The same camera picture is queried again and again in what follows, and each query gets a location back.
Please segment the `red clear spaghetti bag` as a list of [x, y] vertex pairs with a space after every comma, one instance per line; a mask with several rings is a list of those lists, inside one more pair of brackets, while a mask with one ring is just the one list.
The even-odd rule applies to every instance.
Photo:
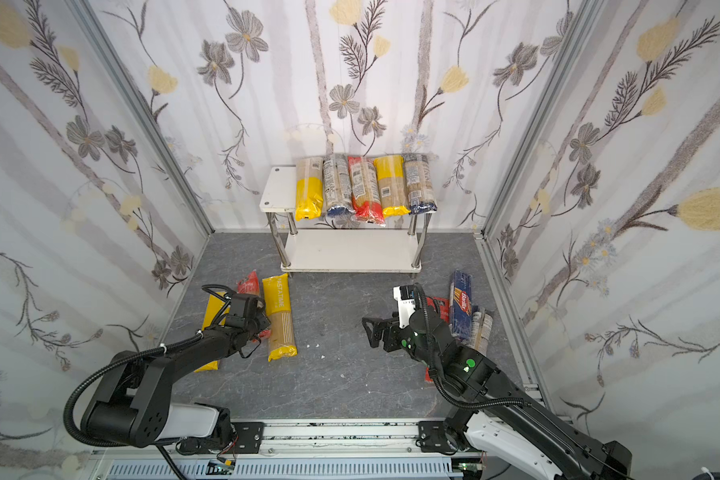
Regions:
[[260, 291], [260, 282], [256, 271], [252, 271], [248, 277], [237, 284], [236, 292], [258, 295], [263, 299]]

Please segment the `yellow Pastatime spaghetti bag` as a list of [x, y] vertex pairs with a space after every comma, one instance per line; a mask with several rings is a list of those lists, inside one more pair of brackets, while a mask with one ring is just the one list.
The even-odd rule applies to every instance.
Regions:
[[269, 362], [298, 354], [288, 279], [289, 275], [284, 273], [262, 281], [266, 315], [271, 323], [268, 342]]

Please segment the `dark blue Barilla pasta box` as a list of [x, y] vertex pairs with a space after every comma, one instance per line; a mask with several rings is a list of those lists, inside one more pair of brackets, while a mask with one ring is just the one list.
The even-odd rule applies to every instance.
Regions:
[[452, 335], [462, 343], [471, 338], [472, 332], [472, 277], [455, 270], [451, 277], [449, 295], [449, 320]]

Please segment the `red spaghetti bag with label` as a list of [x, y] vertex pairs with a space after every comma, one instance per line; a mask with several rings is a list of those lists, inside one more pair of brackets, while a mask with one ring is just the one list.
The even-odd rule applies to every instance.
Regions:
[[366, 157], [349, 156], [348, 165], [356, 220], [384, 225], [385, 219], [373, 162]]

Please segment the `dark blue clear spaghetti bag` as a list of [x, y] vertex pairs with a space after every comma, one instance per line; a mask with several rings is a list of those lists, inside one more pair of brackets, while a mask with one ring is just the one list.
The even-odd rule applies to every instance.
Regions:
[[408, 204], [412, 215], [437, 210], [428, 156], [421, 153], [403, 155]]

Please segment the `clear spaghetti bag blue end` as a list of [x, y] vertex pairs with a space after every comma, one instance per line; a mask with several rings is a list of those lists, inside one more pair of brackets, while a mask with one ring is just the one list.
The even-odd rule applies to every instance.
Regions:
[[327, 156], [323, 162], [323, 210], [327, 217], [343, 217], [355, 213], [347, 157]]

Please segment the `brown and yellow spaghetti pack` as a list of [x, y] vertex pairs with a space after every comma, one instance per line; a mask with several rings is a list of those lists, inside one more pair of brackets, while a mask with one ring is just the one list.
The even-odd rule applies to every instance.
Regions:
[[323, 157], [316, 156], [296, 163], [296, 221], [314, 220], [322, 215], [323, 162]]

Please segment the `yellow-end spaghetti bag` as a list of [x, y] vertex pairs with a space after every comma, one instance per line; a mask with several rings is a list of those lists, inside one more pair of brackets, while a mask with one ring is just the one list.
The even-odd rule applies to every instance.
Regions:
[[410, 213], [406, 180], [401, 155], [376, 157], [373, 160], [377, 173], [382, 212], [385, 218]]

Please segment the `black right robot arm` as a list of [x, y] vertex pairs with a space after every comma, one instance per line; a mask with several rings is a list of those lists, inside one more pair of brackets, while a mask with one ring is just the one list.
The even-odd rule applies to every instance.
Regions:
[[428, 303], [418, 283], [403, 288], [413, 309], [388, 319], [365, 317], [371, 347], [402, 350], [424, 364], [451, 413], [432, 434], [421, 432], [423, 451], [478, 450], [534, 479], [627, 479], [632, 454], [579, 431], [530, 397], [479, 351], [455, 337], [451, 324]]

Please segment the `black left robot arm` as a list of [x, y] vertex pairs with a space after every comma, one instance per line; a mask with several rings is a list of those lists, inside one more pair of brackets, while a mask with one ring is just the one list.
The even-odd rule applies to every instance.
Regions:
[[70, 394], [63, 425], [76, 441], [114, 448], [163, 447], [187, 441], [216, 452], [237, 440], [228, 409], [172, 400], [174, 384], [201, 367], [241, 355], [270, 326], [265, 300], [220, 284], [203, 291], [221, 301], [211, 323], [193, 336], [140, 352], [122, 351]]

